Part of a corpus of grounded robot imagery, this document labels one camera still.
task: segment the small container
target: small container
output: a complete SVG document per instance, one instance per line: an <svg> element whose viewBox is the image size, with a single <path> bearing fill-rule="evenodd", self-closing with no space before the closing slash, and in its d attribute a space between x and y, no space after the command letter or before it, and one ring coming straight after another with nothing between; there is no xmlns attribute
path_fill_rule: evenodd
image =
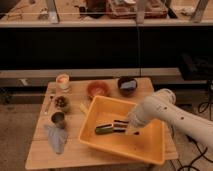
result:
<svg viewBox="0 0 213 171"><path fill-rule="evenodd" d="M145 18L166 18L168 8L160 0L148 0L145 9Z"/></svg>
<svg viewBox="0 0 213 171"><path fill-rule="evenodd" d="M70 90L70 76L68 74L60 74L56 78L56 83L62 90L62 92L68 92Z"/></svg>
<svg viewBox="0 0 213 171"><path fill-rule="evenodd" d="M56 127L60 129L64 129L66 126L65 123L65 116L63 112L56 112L51 117L52 122L55 124Z"/></svg>
<svg viewBox="0 0 213 171"><path fill-rule="evenodd" d="M133 95L136 88L138 87L136 79L129 76L120 77L118 79L117 85L118 85L119 92L123 96Z"/></svg>
<svg viewBox="0 0 213 171"><path fill-rule="evenodd" d="M55 98L55 107L58 110L61 110L64 113L68 113L70 111L70 101L65 96L58 96Z"/></svg>
<svg viewBox="0 0 213 171"><path fill-rule="evenodd" d="M96 95L108 96L109 86L104 81L92 81L87 86L87 94L91 99L93 99Z"/></svg>

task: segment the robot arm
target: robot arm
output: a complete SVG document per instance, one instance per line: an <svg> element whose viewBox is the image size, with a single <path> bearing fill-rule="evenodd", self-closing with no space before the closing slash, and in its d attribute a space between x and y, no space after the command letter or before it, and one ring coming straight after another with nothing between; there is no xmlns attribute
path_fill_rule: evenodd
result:
<svg viewBox="0 0 213 171"><path fill-rule="evenodd" d="M174 105L175 101L175 94L169 89L161 89L147 96L129 112L130 125L144 127L152 119L158 118L213 149L213 122L178 108Z"/></svg>

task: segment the yellow plastic bin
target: yellow plastic bin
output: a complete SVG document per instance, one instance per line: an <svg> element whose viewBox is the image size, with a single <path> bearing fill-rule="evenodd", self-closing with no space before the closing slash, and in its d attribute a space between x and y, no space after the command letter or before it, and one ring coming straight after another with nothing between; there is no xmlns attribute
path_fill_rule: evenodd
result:
<svg viewBox="0 0 213 171"><path fill-rule="evenodd" d="M125 120L135 103L115 98L96 96L82 125L79 141L92 148L128 157L145 163L163 164L165 161L164 123L153 119L140 129L139 135L111 133L96 135L99 125Z"/></svg>

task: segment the white cup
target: white cup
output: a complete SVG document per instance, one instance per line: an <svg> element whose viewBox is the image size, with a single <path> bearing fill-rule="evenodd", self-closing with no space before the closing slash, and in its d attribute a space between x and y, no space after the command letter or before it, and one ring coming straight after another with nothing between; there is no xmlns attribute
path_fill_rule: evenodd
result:
<svg viewBox="0 0 213 171"><path fill-rule="evenodd" d="M70 89L70 76L68 74L60 74L56 78L56 83L63 92L68 92Z"/></svg>

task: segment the towel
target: towel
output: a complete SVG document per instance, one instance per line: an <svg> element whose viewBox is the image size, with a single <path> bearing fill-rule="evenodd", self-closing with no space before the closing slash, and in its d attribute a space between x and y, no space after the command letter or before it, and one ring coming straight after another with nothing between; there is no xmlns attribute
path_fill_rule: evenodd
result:
<svg viewBox="0 0 213 171"><path fill-rule="evenodd" d="M66 130L49 125L44 125L44 130L53 151L56 154L62 154L68 138L68 133Z"/></svg>

